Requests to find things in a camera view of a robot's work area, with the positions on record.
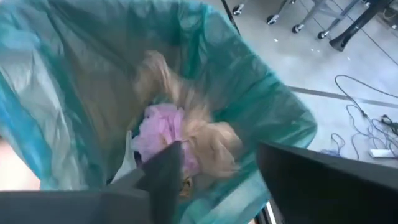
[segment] trash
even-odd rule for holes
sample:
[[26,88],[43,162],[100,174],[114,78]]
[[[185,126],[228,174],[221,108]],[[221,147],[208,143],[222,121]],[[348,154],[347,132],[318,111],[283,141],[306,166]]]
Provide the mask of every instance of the trash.
[[[182,141],[183,116],[183,109],[177,109],[173,104],[163,103],[147,107],[139,135],[131,141],[132,150],[139,152],[145,162],[174,141]],[[199,163],[187,142],[182,143],[182,149],[183,178],[186,179],[199,173]]]
[[311,112],[206,4],[4,1],[0,34],[0,136],[41,189],[97,189],[113,179],[147,106],[134,88],[147,50],[211,99],[214,121],[247,135],[239,171],[180,203],[181,223],[247,223],[269,199],[257,142],[307,147],[316,133]]

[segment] floor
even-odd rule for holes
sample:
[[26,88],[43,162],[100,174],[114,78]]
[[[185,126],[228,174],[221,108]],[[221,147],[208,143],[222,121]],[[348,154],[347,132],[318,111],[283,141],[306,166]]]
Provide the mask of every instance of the floor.
[[[225,14],[221,0],[204,2]],[[232,9],[240,0],[227,2]],[[292,27],[305,17],[313,6],[311,0],[297,0],[280,15],[275,24],[267,25],[267,16],[276,12],[280,2],[281,0],[249,0],[243,13],[234,17],[238,29],[244,40],[276,71],[286,85],[295,87],[296,90],[310,90],[310,94],[299,93],[300,91],[296,93],[311,109],[319,124],[318,133],[309,149],[337,149],[337,145],[331,140],[331,134],[338,133],[346,143],[341,149],[341,154],[356,159],[351,137],[357,131],[346,110],[346,105],[350,105],[351,102],[318,96],[317,93],[320,91],[331,96],[341,95],[342,92],[335,85],[334,78],[336,75],[345,74],[398,95],[398,38],[392,29],[375,17],[351,39],[344,52],[337,52],[330,47],[328,39],[316,38],[320,31],[330,25],[333,18],[319,14],[315,19],[308,21],[299,34],[291,32]],[[349,0],[336,0],[329,1],[328,5],[339,11],[348,3]],[[364,10],[366,7],[358,3],[349,17],[331,32],[329,38],[342,33]],[[359,104],[370,118],[380,119],[382,115],[387,114],[391,119],[398,121],[396,98],[382,95],[349,79],[341,78],[339,83],[351,96],[371,101]],[[348,109],[353,114],[357,127],[366,132],[369,123],[361,117],[356,108],[350,106]],[[369,149],[384,148],[380,142],[376,141],[375,146],[372,140],[359,135],[353,138],[353,142],[358,149],[359,160],[398,167],[398,160],[373,159],[369,155]]]

